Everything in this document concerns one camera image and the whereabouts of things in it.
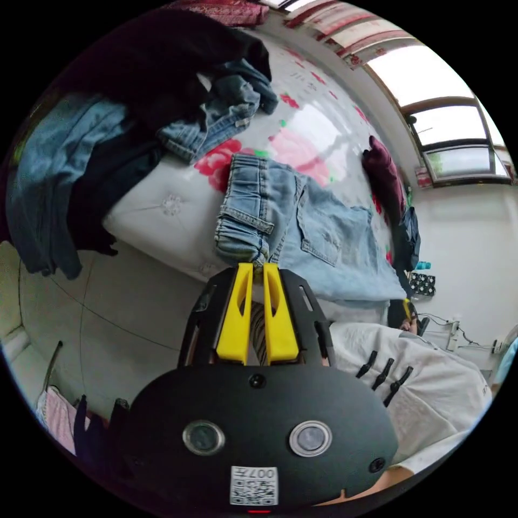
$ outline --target bed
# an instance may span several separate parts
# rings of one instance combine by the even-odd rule
[[[372,228],[391,260],[387,217],[373,198],[361,165],[369,135],[379,135],[345,90],[310,58],[261,35],[270,52],[272,87],[281,102],[259,112],[236,138],[192,166],[165,156],[122,198],[104,226],[117,239],[185,274],[206,281],[226,265],[213,251],[216,217],[233,153],[268,156],[312,176],[347,206],[372,209]],[[255,292],[255,298],[261,299]],[[323,302],[329,319],[382,322],[379,310],[346,309]]]

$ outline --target striped fabric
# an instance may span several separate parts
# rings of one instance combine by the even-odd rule
[[[252,302],[250,315],[250,345],[257,354],[260,365],[267,365],[266,338],[264,333],[264,305]]]

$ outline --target light blue jeans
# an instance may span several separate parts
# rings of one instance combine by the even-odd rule
[[[7,184],[6,215],[20,258],[31,274],[68,279],[81,263],[67,226],[69,199],[96,144],[128,131],[124,105],[102,96],[66,95],[36,126],[25,144],[18,170]]]
[[[216,252],[232,266],[278,263],[326,301],[385,305],[406,294],[377,246],[371,217],[290,166],[235,154],[217,218]]]
[[[246,130],[259,108],[270,115],[277,107],[270,81],[245,59],[225,63],[218,70],[223,77],[213,81],[198,117],[175,121],[157,133],[165,147],[186,163],[194,163]]]

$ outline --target label sticker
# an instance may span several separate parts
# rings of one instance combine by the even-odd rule
[[[276,506],[278,498],[277,468],[232,466],[231,504],[236,506]]]

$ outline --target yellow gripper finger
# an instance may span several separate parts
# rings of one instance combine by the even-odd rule
[[[279,268],[274,263],[263,266],[264,323],[268,365],[290,362],[298,357],[298,343],[290,318]]]
[[[251,263],[239,264],[216,348],[220,360],[247,364],[253,275]]]

